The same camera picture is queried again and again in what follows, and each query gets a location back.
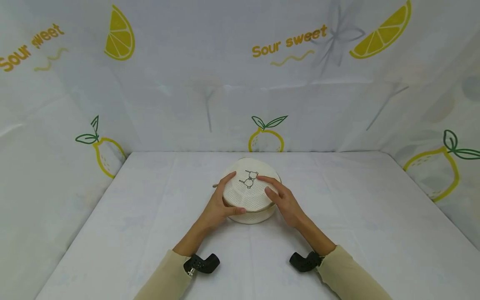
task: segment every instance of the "white mesh laundry bag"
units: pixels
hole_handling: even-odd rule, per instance
[[[277,172],[263,161],[250,157],[237,160],[225,171],[225,175],[236,171],[237,174],[226,185],[223,199],[230,206],[244,207],[247,213],[231,216],[234,221],[244,224],[256,224],[273,215],[276,205],[266,196],[265,187],[277,190],[269,183],[257,179],[258,175],[268,176],[281,181]]]

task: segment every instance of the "black wrist strap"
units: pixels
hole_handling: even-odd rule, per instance
[[[299,272],[308,272],[320,266],[323,259],[324,258],[315,251],[310,252],[307,258],[295,252],[290,257],[290,264]]]
[[[195,270],[201,273],[210,274],[215,271],[219,264],[220,260],[213,253],[210,254],[206,260],[203,260],[197,254],[194,254],[183,264],[183,269],[190,277],[192,277]]]

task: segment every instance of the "fabric wall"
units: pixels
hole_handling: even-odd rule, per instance
[[[131,151],[383,150],[480,247],[480,2],[0,7],[0,298],[35,296]]]

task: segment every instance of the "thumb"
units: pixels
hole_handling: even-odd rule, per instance
[[[234,216],[234,215],[243,215],[247,212],[247,210],[243,207],[227,207],[227,216]]]
[[[282,200],[282,198],[269,187],[265,188],[265,194],[267,194],[267,197],[275,204],[278,204]]]

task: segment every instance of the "finger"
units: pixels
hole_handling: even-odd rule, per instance
[[[247,212],[247,210],[243,207],[226,207],[225,208],[227,216],[235,216],[235,215],[243,215]]]
[[[222,178],[218,183],[218,185],[216,186],[216,192],[223,193],[223,190],[225,189],[225,185],[227,184],[227,182],[230,181],[230,179],[235,177],[235,174],[237,174],[237,172],[233,171],[230,174],[226,175],[224,178]]]
[[[288,189],[285,185],[281,184],[278,180],[275,178],[267,177],[267,176],[257,176],[258,180],[265,181],[266,183],[270,183],[273,185],[280,195],[287,193]]]
[[[280,198],[280,196],[269,187],[265,188],[265,194],[275,204],[278,204],[280,201],[282,201],[282,198]]]

